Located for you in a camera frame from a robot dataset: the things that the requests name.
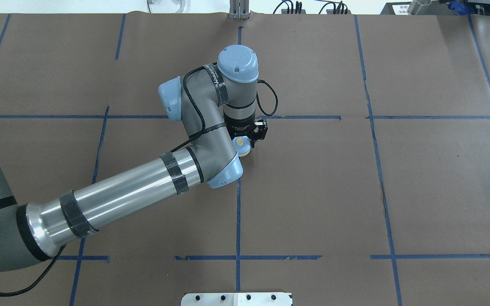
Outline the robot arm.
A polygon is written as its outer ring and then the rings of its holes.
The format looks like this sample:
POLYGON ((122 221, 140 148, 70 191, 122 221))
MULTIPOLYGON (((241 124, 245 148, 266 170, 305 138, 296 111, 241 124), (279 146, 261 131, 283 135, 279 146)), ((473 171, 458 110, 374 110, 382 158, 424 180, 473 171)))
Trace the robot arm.
POLYGON ((239 179, 240 157, 265 124, 255 121, 258 65, 251 48, 231 45, 217 62, 161 84, 167 115, 183 123, 189 142, 134 169, 20 206, 0 168, 0 272, 52 259, 62 246, 203 182, 219 188, 239 179))

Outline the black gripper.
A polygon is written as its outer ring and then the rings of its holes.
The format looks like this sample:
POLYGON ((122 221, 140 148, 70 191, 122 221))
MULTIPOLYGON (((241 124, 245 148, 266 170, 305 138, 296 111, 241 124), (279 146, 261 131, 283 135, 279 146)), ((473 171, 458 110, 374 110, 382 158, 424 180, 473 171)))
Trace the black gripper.
POLYGON ((243 119, 236 119, 224 113, 224 123, 230 138, 253 138, 253 133, 256 128, 255 117, 255 112, 243 119))

